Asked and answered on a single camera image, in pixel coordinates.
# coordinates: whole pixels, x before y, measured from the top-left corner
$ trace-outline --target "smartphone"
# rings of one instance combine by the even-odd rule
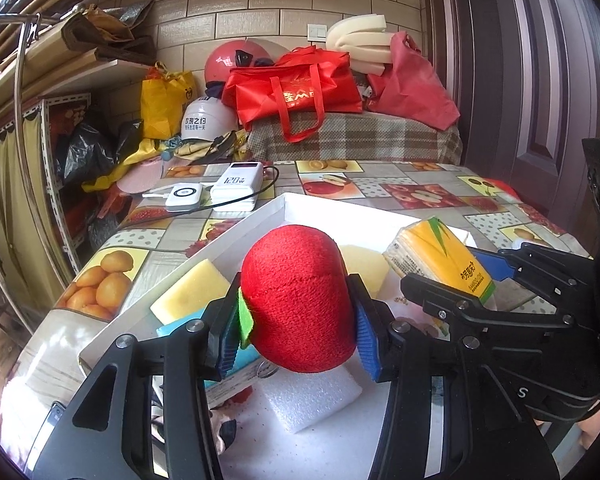
[[[27,476],[27,478],[32,477],[33,468],[38,461],[40,453],[42,452],[42,448],[45,447],[49,435],[51,435],[53,428],[55,428],[58,420],[60,420],[64,410],[65,407],[57,400],[51,404],[51,409],[46,414],[46,419],[38,430],[36,439],[33,441],[33,446],[31,446],[31,451],[29,451],[29,456],[27,456],[27,461],[25,462],[23,473]]]

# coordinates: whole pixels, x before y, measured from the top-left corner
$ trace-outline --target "light switch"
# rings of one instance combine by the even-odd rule
[[[325,42],[327,40],[327,26],[309,23],[306,26],[306,38],[309,41]]]

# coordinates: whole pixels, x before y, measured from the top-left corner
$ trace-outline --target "red tote bag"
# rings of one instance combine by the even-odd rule
[[[325,112],[362,111],[349,54],[315,46],[296,48],[274,66],[231,70],[222,102],[237,111],[248,130],[254,120],[278,115],[288,142],[299,142],[318,131]],[[293,134],[289,112],[300,110],[315,110],[317,121]]]
[[[381,76],[367,76],[374,91],[367,102],[370,111],[414,119],[437,130],[446,130],[458,120],[456,104],[406,32],[392,37],[391,59],[393,66]]]

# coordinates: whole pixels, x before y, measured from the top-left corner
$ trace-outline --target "plaid blanket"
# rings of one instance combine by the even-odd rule
[[[290,115],[292,131],[315,124],[314,112]],[[462,142],[456,126],[444,132],[417,121],[372,112],[327,113],[315,135],[289,143],[280,120],[254,121],[246,148],[254,160],[426,160],[459,164]]]

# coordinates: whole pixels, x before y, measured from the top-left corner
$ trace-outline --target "pink helmet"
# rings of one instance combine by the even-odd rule
[[[216,48],[206,60],[205,81],[226,81],[229,70],[237,66],[253,66],[261,57],[269,57],[264,48],[249,40],[234,40]]]

